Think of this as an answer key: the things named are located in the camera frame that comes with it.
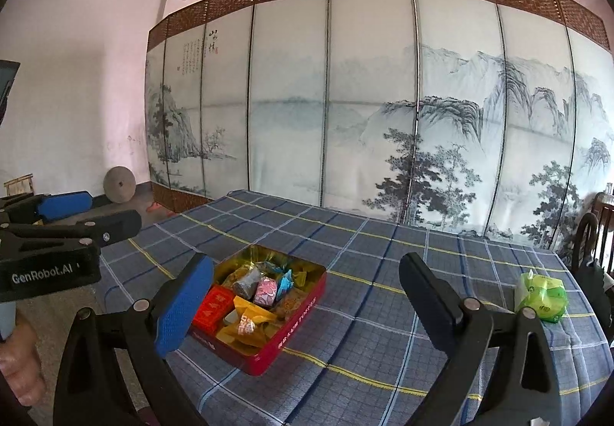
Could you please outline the person's left hand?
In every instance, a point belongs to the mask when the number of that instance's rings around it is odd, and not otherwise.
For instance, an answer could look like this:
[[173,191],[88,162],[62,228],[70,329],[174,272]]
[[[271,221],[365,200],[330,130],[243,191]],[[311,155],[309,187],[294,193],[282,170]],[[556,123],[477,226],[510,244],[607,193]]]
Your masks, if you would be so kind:
[[1,372],[13,395],[25,407],[34,406],[46,392],[37,342],[32,325],[17,312],[15,329],[1,344]]

